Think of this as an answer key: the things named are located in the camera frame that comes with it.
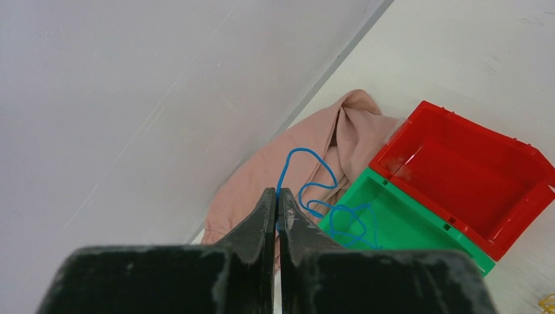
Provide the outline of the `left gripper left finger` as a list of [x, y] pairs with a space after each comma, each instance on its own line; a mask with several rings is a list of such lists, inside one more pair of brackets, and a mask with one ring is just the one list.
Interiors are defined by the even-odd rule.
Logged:
[[271, 313], [276, 191], [212, 245], [83, 247], [56, 272], [39, 313]]

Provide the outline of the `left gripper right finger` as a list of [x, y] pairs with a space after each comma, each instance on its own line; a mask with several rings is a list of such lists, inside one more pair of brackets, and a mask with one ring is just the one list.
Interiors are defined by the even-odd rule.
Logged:
[[277, 218], [284, 313], [495, 313], [474, 262], [457, 251], [351, 251], [288, 188]]

